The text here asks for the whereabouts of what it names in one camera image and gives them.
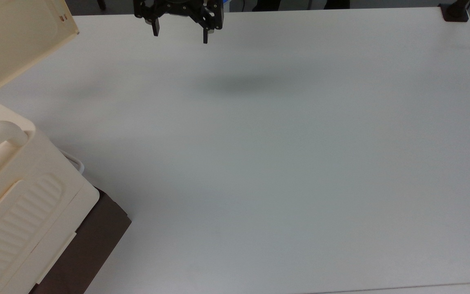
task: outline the table surface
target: table surface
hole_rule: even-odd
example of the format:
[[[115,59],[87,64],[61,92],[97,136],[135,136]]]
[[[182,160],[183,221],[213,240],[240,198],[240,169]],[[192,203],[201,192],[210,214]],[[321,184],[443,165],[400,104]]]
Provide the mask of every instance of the table surface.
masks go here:
[[[133,223],[88,294],[470,283],[470,22],[439,8],[133,16],[2,89]]]

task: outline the floor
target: floor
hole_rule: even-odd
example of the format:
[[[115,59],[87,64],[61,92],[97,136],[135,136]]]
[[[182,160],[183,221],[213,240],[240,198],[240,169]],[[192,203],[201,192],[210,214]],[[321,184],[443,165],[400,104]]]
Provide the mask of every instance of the floor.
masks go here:
[[[151,5],[153,0],[146,0]],[[360,8],[391,8],[391,7],[435,7],[440,2],[451,3],[452,0],[350,0],[351,9]],[[101,11],[97,0],[66,0],[73,15],[100,15],[100,14],[133,14],[132,0],[106,0],[106,10]],[[257,0],[231,0],[230,11],[251,11]],[[323,9],[326,0],[313,0],[312,9]],[[308,0],[282,0],[280,10],[296,11],[306,10]]]

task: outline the plastic lid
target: plastic lid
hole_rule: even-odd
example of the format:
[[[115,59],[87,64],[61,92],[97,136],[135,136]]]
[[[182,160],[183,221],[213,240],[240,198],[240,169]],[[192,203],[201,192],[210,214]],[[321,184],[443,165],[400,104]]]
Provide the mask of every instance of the plastic lid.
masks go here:
[[[0,87],[78,32],[63,0],[0,0]]]

